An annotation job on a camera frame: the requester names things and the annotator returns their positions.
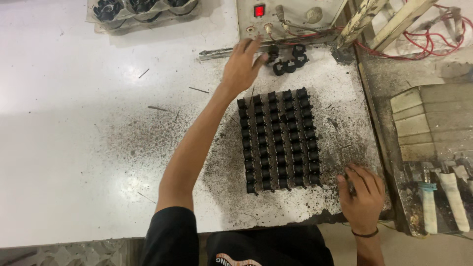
black shirt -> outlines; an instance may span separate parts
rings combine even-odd
[[[333,265],[317,226],[213,233],[207,240],[209,266]],[[199,264],[195,216],[182,207],[154,214],[145,238],[141,265]]]

grid of coils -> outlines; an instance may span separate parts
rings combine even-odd
[[[247,193],[320,185],[318,138],[306,88],[239,99]]]

white table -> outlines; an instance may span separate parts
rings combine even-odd
[[[0,3],[0,248],[145,236],[166,163],[227,61],[198,52],[238,40],[234,2],[202,2],[195,21],[123,36],[95,34],[85,0]],[[380,165],[356,64],[307,54],[293,74],[263,68],[254,93],[307,87],[325,185],[247,195],[233,102],[194,191],[199,232],[339,213],[340,165]]]

connector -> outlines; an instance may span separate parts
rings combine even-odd
[[[268,23],[264,25],[264,29],[266,30],[266,34],[271,34],[272,33],[272,24]]]
[[[280,22],[284,22],[284,9],[282,8],[282,5],[276,6],[276,16],[278,16]]]
[[[286,25],[285,23],[282,23],[282,27],[284,28],[285,33],[289,32],[289,25]]]

hand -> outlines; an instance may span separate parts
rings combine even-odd
[[[348,182],[343,176],[337,176],[343,215],[354,233],[374,233],[385,200],[383,180],[367,168],[354,164],[345,167],[345,173],[355,186],[357,195],[351,196]]]
[[[232,55],[223,71],[221,86],[219,86],[219,89],[224,90],[231,100],[253,84],[259,69],[268,60],[268,54],[264,53],[253,63],[254,53],[260,46],[260,38],[256,40],[248,38],[233,47]]]

